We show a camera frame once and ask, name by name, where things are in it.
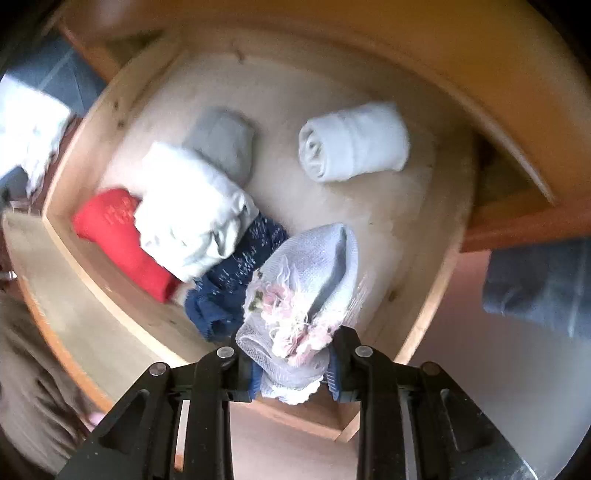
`rolled white towel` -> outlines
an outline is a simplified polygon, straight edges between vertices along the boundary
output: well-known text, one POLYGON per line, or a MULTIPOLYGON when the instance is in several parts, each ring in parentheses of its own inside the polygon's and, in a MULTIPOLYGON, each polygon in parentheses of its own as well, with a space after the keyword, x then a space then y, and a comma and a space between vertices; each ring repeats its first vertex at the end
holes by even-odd
POLYGON ((300 130, 301 166, 319 182, 400 171, 409 150, 408 131, 392 102, 329 113, 308 120, 300 130))

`blue speckled fabric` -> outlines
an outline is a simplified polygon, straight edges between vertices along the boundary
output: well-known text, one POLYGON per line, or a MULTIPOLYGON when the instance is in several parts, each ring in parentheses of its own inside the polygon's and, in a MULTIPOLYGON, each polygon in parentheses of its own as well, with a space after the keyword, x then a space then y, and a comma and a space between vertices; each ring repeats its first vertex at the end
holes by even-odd
POLYGON ((185 300, 185 312, 209 342, 224 342, 243 322, 242 305, 252 273, 287 240, 277 222, 259 214, 231 257, 195 280, 185 300))

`brown pants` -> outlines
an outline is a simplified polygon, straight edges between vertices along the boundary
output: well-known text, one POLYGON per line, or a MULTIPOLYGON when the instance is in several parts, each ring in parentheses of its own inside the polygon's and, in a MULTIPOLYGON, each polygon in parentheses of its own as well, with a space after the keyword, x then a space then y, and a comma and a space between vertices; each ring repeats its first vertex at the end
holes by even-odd
POLYGON ((26 305, 0 292, 0 427, 28 460, 62 469, 93 410, 53 355, 26 305))

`drawer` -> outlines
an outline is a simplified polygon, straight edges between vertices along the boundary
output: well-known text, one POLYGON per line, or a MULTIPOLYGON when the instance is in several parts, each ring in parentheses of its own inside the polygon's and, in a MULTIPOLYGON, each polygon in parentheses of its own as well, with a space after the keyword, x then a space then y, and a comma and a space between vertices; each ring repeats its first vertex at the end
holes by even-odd
MULTIPOLYGON (((83 120, 41 218, 11 213, 7 243, 41 330, 62 363, 108 409, 153 361, 199 360, 205 342, 183 309, 160 304, 73 232, 75 211, 98 190, 141 194, 140 162, 153 141, 180 144, 208 106, 253 119, 259 130, 245 189, 291 235, 347 223, 359 242, 353 320, 365 343, 407 363, 436 311, 459 251, 475 186, 473 134, 448 95, 358 47, 215 23, 168 30, 113 79, 83 120), (297 135, 306 119, 393 100, 411 155, 400 173, 316 184, 302 172, 297 135)), ((170 208, 175 208, 170 199, 170 208)), ((257 400, 270 418, 331 439, 358 429, 358 406, 328 391, 287 406, 257 400)))

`folded clothing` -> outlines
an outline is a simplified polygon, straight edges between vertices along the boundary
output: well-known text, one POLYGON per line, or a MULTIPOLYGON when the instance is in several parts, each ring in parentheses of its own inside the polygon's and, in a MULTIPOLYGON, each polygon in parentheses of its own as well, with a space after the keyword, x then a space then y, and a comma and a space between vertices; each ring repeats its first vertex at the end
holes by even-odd
POLYGON ((242 306, 252 273, 287 240, 287 232, 263 214, 255 218, 236 251, 195 281, 185 312, 209 342, 228 340, 242 325, 242 306))
POLYGON ((147 191, 135 212, 141 246, 182 281, 232 255, 259 214, 250 195, 193 150, 155 142, 143 168, 147 191))
POLYGON ((392 102, 371 102, 313 118, 300 131, 300 164, 318 182, 400 171, 409 150, 408 131, 392 102))
POLYGON ((224 172, 236 185, 248 181, 254 128, 238 112, 213 107, 197 121, 183 142, 224 172))
POLYGON ((140 247, 139 232, 134 226, 138 203, 139 200, 125 189, 99 193, 74 215, 74 231, 79 237, 99 245, 138 287, 165 302, 180 281, 140 247))
POLYGON ((343 323, 357 280, 353 231, 333 223, 286 240, 246 289, 238 346, 264 374, 261 393, 301 403, 320 386, 325 348, 343 323))

